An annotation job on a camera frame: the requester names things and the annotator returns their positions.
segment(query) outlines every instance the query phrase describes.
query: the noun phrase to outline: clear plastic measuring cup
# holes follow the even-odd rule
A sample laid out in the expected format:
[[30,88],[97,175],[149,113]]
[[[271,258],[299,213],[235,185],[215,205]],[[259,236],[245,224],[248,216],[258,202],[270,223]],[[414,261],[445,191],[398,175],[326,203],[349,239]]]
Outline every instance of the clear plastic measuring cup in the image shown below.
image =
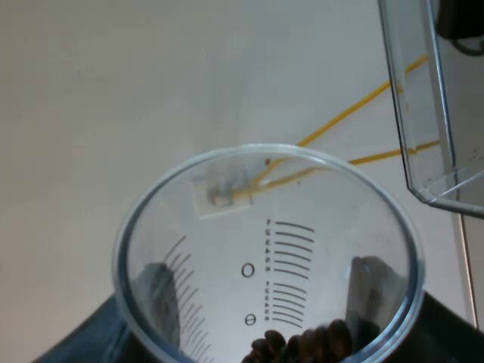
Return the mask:
[[125,220],[113,273],[130,328],[167,363],[240,362],[267,330],[336,318],[345,361],[379,361],[418,315],[424,264],[408,218],[357,169],[255,144],[163,176]]

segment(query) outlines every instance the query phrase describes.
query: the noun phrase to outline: measuring cup rim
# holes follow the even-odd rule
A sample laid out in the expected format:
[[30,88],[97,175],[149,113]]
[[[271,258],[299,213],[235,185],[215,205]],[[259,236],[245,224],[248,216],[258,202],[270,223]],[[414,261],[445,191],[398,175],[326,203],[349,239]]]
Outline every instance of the measuring cup rim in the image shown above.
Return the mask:
[[420,313],[420,307],[424,299],[424,253],[417,237],[417,232],[406,211],[403,210],[396,199],[383,186],[369,179],[359,169],[320,151],[288,144],[245,144],[200,154],[169,170],[138,199],[123,219],[123,223],[116,235],[112,256],[112,276],[116,301],[129,327],[144,346],[162,361],[167,363],[193,362],[186,355],[182,355],[171,344],[159,339],[137,307],[127,275],[128,247],[132,229],[150,199],[177,175],[217,157],[233,157],[256,153],[303,157],[316,163],[329,164],[336,169],[340,169],[364,182],[370,189],[376,192],[398,219],[406,236],[405,241],[410,265],[405,297],[391,322],[388,323],[378,337],[365,348],[344,360],[346,363],[383,361],[410,332]]

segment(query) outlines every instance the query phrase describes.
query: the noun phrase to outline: white surface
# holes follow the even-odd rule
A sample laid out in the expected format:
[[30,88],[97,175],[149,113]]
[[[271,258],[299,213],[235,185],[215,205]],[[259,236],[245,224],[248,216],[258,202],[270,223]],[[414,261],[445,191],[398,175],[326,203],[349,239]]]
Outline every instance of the white surface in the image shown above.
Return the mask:
[[[297,142],[387,78],[376,2],[6,0],[0,49],[8,362],[36,357],[112,292],[116,228],[170,166]],[[345,159],[397,148],[391,94],[312,146]],[[407,192],[398,157],[362,168],[410,212],[430,292],[466,316],[451,214]]]

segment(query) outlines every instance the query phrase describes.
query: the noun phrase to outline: circle symbol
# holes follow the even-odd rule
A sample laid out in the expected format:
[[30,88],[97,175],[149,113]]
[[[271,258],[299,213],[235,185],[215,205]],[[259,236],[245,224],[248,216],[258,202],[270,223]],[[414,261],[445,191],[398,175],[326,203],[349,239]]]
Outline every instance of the circle symbol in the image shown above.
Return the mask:
[[241,271],[242,271],[242,276],[244,276],[245,278],[251,278],[254,275],[256,268],[252,263],[244,263]]
[[256,316],[254,314],[248,314],[245,317],[245,324],[248,325],[249,327],[254,325],[256,323]]

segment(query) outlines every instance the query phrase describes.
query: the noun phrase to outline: yellow cable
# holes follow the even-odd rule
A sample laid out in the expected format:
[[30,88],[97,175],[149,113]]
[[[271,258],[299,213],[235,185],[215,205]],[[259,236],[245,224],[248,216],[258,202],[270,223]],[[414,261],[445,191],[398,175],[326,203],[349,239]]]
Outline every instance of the yellow cable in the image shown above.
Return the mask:
[[[415,155],[415,154],[418,153],[418,151],[428,149],[432,146],[436,146],[439,143],[440,143],[439,140],[435,140],[435,141],[427,142],[425,144],[418,145],[415,149],[409,147],[408,153]],[[370,155],[370,156],[367,156],[367,157],[359,157],[358,159],[350,160],[348,163],[350,163],[352,165],[372,163],[374,161],[387,159],[389,157],[396,157],[396,156],[400,155],[401,153],[402,152],[401,152],[400,149],[395,149],[395,150],[387,151],[387,152],[384,152],[384,153]],[[280,187],[282,185],[286,185],[286,184],[293,182],[293,181],[295,181],[299,178],[302,178],[303,176],[307,176],[307,175],[309,175],[309,174],[311,174],[311,173],[313,173],[317,170],[324,170],[324,169],[325,168],[323,168],[323,167],[311,167],[311,168],[307,168],[307,169],[303,169],[301,171],[295,172],[293,174],[289,174],[288,176],[284,176],[283,178],[279,178],[279,179],[276,179],[274,181],[270,181],[269,183],[262,185],[262,186],[252,184],[248,189],[240,189],[240,190],[234,191],[234,193],[232,194],[232,197],[234,199],[241,199],[243,197],[248,196],[249,194],[260,193],[262,191],[267,191],[268,189],[272,189],[272,188]]]
[[[405,74],[410,73],[412,70],[416,70],[420,65],[425,63],[428,60],[428,56],[422,55],[419,57],[414,63],[409,64],[405,68]],[[378,95],[381,95],[384,91],[386,91],[390,87],[390,82],[386,81],[384,84],[382,84],[380,87],[375,89],[374,91],[370,92],[368,95],[364,96],[360,101],[356,102],[352,106],[348,107],[346,110],[344,110],[342,113],[336,115],[333,119],[330,120],[327,124],[323,125],[316,131],[314,131],[311,135],[309,135],[307,138],[304,138],[300,142],[298,142],[296,145],[303,147],[306,146],[307,144],[310,144],[320,136],[322,136],[327,130],[331,129],[333,126],[335,126],[339,121],[342,119],[346,118],[347,116],[351,115],[358,109],[362,108],[365,106],[368,102],[372,101],[375,99]],[[260,182],[269,174],[272,170],[274,170],[280,163],[282,163],[284,160],[279,159],[276,161],[273,161],[272,163],[269,163],[267,168],[258,174],[253,180],[252,180],[252,185],[259,185]]]

